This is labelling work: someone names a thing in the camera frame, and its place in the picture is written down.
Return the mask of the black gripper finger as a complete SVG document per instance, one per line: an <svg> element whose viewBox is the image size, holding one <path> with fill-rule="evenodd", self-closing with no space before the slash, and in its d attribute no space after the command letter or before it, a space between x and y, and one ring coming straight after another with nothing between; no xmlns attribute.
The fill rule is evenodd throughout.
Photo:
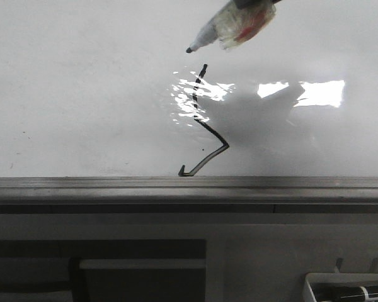
<svg viewBox="0 0 378 302"><path fill-rule="evenodd" d="M233 0L237 8L248 8L251 6L269 6L277 4L281 0Z"/></svg>

